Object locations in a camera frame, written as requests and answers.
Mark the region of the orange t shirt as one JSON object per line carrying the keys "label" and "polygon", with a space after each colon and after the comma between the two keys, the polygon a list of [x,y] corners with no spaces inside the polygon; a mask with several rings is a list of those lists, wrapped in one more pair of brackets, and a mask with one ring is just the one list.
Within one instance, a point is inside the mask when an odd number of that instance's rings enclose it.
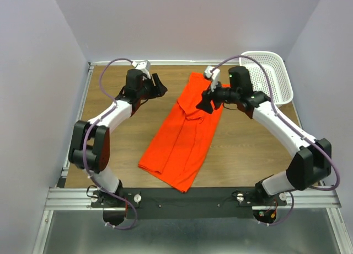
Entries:
{"label": "orange t shirt", "polygon": [[223,109],[209,114],[198,110],[208,81],[192,72],[138,166],[178,191],[192,186],[212,143]]}

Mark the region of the white perforated plastic basket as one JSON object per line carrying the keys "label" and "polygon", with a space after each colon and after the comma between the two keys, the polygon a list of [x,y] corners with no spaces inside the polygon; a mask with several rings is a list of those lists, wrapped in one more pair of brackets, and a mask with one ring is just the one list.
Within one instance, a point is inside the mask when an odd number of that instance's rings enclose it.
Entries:
{"label": "white perforated plastic basket", "polygon": [[246,51],[239,65],[250,73],[253,90],[262,91],[278,106],[293,100],[293,90],[281,56],[270,51]]}

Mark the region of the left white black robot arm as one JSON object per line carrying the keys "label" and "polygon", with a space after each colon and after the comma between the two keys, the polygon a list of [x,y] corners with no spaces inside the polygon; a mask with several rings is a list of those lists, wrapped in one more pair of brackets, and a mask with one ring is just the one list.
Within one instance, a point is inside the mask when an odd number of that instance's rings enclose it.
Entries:
{"label": "left white black robot arm", "polygon": [[97,117],[88,121],[79,120],[73,127],[68,152],[70,163],[86,171],[88,178],[104,193],[103,200],[110,207],[122,201],[131,208],[138,207],[140,194],[132,196],[133,202],[124,197],[122,181],[109,167],[110,134],[125,120],[132,117],[141,105],[150,99],[159,98],[168,91],[157,73],[150,74],[146,68],[127,71],[125,85],[112,104]]}

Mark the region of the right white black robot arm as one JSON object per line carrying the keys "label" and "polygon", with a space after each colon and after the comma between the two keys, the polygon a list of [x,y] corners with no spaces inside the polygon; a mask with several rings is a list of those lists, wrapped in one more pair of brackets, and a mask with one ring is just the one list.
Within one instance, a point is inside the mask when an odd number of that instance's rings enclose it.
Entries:
{"label": "right white black robot arm", "polygon": [[208,66],[204,77],[211,83],[201,94],[196,106],[209,114],[223,103],[236,104],[238,110],[268,129],[287,149],[292,161],[285,171],[260,180],[255,185],[254,200],[267,205],[274,196],[287,191],[302,191],[331,174],[331,143],[327,139],[317,140],[306,133],[262,91],[255,91],[250,73],[243,66],[228,70],[229,87],[223,87],[218,80],[220,71]]}

